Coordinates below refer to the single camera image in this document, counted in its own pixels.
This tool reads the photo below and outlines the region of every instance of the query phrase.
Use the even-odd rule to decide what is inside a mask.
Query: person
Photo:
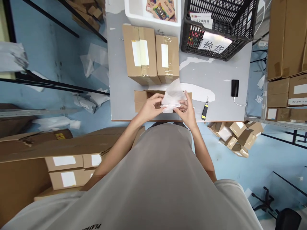
[[[153,95],[81,191],[36,201],[3,229],[262,229],[243,188],[217,180],[185,95],[174,111],[189,130],[154,125],[131,149],[139,128],[163,111],[163,95]]]

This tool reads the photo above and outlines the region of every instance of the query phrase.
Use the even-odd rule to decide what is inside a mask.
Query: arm
[[[194,139],[194,146],[195,146],[195,155],[205,171],[207,172],[208,176],[214,183],[217,181],[215,176],[214,166],[211,160],[211,157],[208,153],[206,148],[205,142],[201,136],[201,132],[199,131],[196,119],[195,119],[195,112],[192,104],[192,100],[190,99],[188,93],[185,91],[185,95],[187,100],[180,101],[180,103],[184,104],[179,108],[175,108],[174,111],[181,117],[183,122],[188,126],[190,129],[193,139]]]
[[[81,188],[81,191],[90,190],[127,155],[127,153],[131,150],[139,128],[145,122],[155,118],[157,115],[162,113],[164,108],[156,109],[155,105],[160,103],[163,97],[164,95],[162,94],[155,94],[151,98],[147,99],[141,111],[136,115],[135,118],[132,119],[126,130],[122,133],[113,147],[107,153],[105,160],[97,166],[93,176]]]

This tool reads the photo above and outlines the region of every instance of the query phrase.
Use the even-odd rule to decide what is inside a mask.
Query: gray t-shirt
[[[145,131],[88,192],[60,195],[34,202],[3,229],[262,229],[242,187],[212,183],[190,131],[173,124]]]

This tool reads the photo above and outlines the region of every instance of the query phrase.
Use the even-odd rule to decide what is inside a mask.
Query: black plastic crate
[[[259,0],[185,0],[181,50],[228,61],[253,40]],[[212,29],[191,20],[190,12],[211,13]],[[220,54],[199,50],[204,32],[222,35],[232,43]]]

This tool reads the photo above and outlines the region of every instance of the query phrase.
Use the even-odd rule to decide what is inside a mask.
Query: white foam box
[[[174,0],[177,22],[157,19],[146,11],[147,0],[125,0],[125,12],[131,25],[153,28],[157,35],[181,35],[181,0]]]

